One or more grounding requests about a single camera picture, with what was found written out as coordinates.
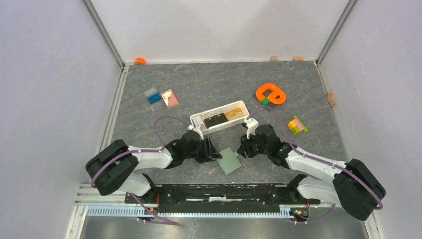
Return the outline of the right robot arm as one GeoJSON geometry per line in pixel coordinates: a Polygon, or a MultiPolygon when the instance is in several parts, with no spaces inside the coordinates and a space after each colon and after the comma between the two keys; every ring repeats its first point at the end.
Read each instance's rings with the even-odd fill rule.
{"type": "Polygon", "coordinates": [[[288,184],[291,202],[317,199],[340,205],[352,217],[365,221],[383,208],[387,192],[368,167],[358,159],[349,162],[318,157],[281,141],[270,124],[242,123],[246,134],[236,151],[245,158],[265,155],[273,164],[299,171],[288,184]]]}

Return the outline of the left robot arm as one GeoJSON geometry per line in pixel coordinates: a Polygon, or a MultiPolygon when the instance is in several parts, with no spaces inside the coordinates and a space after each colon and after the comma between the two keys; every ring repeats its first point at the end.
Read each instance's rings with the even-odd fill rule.
{"type": "Polygon", "coordinates": [[[100,195],[122,191],[150,203],[156,198],[156,189],[147,175],[135,174],[136,170],[171,169],[186,159],[205,163],[221,158],[208,136],[201,137],[198,132],[189,130],[164,148],[134,147],[118,139],[89,160],[85,169],[91,178],[91,186],[100,195]]]}

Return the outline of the white rectangular tray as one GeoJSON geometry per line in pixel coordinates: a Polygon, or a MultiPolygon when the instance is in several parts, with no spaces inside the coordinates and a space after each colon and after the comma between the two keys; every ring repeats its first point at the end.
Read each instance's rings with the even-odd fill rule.
{"type": "Polygon", "coordinates": [[[199,127],[203,135],[211,134],[241,124],[249,116],[243,101],[237,101],[190,116],[193,127],[199,127]]]}

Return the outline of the green card holder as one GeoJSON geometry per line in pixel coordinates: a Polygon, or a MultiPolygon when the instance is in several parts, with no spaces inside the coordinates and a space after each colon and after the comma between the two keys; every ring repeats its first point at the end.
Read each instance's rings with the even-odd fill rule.
{"type": "Polygon", "coordinates": [[[241,163],[237,158],[237,154],[234,153],[230,147],[220,151],[219,153],[221,158],[217,159],[216,161],[225,175],[228,175],[241,167],[241,163]]]}

